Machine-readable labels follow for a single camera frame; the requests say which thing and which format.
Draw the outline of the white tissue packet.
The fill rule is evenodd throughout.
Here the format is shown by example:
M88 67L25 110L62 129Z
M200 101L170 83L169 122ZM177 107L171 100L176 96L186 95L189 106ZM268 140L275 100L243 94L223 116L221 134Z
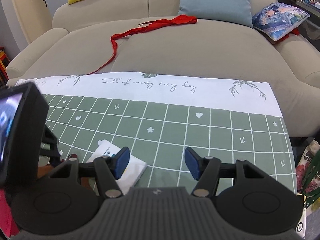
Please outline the white tissue packet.
M119 151L120 148L108 140L99 140L98 148L86 162L91 163L97 157L112 157ZM136 158L133 155L130 155L129 162L124 170L124 173L122 174L121 178L116 180L123 194L127 194L129 189L135 186L146 168L146 162Z

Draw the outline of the brown leather pouch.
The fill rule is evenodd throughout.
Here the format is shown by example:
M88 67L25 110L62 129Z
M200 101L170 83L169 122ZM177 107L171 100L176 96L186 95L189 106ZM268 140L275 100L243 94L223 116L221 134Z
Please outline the brown leather pouch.
M78 155L75 153L69 154L66 159L62 159L61 162L67 159L78 159ZM55 167L52 164L46 164L44 166L39 166L37 169L37 179L40 179L50 173ZM70 174L70 167L65 167L53 174L53 178L68 178ZM79 179L79 184L83 187L94 191L94 183L91 178L81 177Z

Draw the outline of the green grid tablecloth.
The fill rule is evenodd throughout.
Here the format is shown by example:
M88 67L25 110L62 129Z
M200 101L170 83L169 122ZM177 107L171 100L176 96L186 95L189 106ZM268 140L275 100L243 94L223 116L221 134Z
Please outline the green grid tablecloth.
M142 187L195 186L184 161L193 148L224 163L247 160L296 191L289 134L270 85L140 72L51 76L33 82L63 158L82 163L128 147L125 175Z

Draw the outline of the floral shopping bag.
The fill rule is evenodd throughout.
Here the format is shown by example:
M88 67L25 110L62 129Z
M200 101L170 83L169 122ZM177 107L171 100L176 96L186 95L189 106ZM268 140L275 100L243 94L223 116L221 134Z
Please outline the floral shopping bag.
M306 215L319 209L319 143L310 142L296 167L297 191L305 196Z

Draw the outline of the beige sofa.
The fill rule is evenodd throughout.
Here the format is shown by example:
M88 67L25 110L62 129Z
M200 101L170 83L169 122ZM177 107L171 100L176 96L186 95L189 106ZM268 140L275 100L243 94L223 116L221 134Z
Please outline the beige sofa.
M19 79L104 72L145 72L268 82L291 137L319 131L319 51L302 35L280 42L235 23L199 20L118 42L110 38L140 23L173 18L179 0L83 0L64 4L52 27L8 65Z

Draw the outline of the red ribbon scarf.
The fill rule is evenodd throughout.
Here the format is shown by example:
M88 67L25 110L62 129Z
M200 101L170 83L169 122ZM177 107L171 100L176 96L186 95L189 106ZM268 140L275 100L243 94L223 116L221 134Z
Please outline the red ribbon scarf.
M128 36L133 36L136 34L148 33L148 32L158 30L161 28L165 28L165 27L196 24L197 22L198 22L198 19L195 16L178 15L172 19L163 18L163 19L159 19L159 20L140 23L139 27L129 29L129 30L125 31L124 33L113 34L110 37L110 42L111 42L112 52L113 52L112 56L101 67L99 67L95 71L88 73L87 75L96 74L97 72L102 70L104 67L106 67L108 64L110 64L116 58L117 50L118 50L118 43L117 43L118 40L121 40L121 39L126 38Z

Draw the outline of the anime print cushion on sofa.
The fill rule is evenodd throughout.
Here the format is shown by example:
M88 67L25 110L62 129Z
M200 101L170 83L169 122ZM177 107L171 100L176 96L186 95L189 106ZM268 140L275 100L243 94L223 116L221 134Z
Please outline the anime print cushion on sofa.
M255 29L276 42L299 27L310 14L285 3L272 3L252 17Z

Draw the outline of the light blue cushion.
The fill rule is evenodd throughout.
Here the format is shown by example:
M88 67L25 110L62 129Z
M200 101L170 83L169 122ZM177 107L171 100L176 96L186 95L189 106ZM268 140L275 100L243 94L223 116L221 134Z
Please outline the light blue cushion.
M253 27L251 0L180 0L179 13Z

